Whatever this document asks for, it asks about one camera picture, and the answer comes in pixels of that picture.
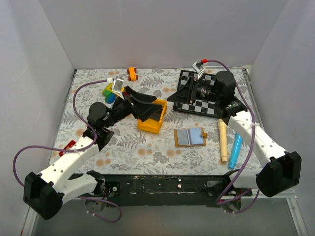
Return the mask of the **dark credit card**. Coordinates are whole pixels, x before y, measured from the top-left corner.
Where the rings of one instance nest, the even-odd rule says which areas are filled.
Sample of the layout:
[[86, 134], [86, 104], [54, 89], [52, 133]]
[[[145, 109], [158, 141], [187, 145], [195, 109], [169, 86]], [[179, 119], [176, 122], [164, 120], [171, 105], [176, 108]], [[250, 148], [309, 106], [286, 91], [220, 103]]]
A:
[[150, 119], [153, 119], [153, 120], [159, 122], [161, 119], [162, 111], [163, 111], [163, 107], [161, 109], [159, 109], [158, 111], [156, 111], [154, 114], [152, 114], [150, 116]]

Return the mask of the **tan leather card holder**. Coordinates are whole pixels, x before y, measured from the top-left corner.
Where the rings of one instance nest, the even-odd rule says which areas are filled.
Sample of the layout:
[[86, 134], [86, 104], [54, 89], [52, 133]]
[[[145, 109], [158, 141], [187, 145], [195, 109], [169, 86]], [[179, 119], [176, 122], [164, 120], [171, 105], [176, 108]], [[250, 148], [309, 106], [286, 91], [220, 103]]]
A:
[[174, 130], [175, 147], [205, 146], [207, 134], [202, 127], [181, 128]]

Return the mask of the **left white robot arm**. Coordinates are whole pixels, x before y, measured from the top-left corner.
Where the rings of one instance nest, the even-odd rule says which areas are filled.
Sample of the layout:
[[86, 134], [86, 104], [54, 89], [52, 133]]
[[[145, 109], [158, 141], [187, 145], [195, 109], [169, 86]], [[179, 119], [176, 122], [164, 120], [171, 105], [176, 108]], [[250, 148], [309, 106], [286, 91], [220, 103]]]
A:
[[87, 193], [102, 196], [105, 191], [102, 174], [88, 171], [75, 179], [71, 176], [109, 143], [114, 134], [109, 127], [129, 115], [146, 121], [160, 111], [162, 106], [155, 102], [156, 99], [126, 86], [111, 108], [101, 102], [93, 103], [87, 117], [89, 127], [73, 148], [38, 174], [31, 172], [25, 177], [24, 202], [48, 220], [72, 199]]

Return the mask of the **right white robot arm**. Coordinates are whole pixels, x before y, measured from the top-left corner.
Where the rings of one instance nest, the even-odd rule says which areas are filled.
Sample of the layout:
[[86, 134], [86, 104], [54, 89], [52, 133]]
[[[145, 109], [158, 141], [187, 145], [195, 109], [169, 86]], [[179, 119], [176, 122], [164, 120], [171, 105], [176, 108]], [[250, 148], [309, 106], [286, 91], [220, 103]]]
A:
[[192, 104], [196, 100], [213, 102], [215, 115], [242, 137], [262, 167], [259, 173], [242, 168], [227, 173], [229, 179], [223, 182], [223, 191], [232, 196], [241, 188], [257, 189], [273, 197], [299, 183], [302, 159], [297, 152], [288, 152], [278, 145], [255, 122], [249, 108], [235, 96], [236, 86], [229, 71], [218, 72], [213, 83], [191, 76], [167, 100], [182, 104]]

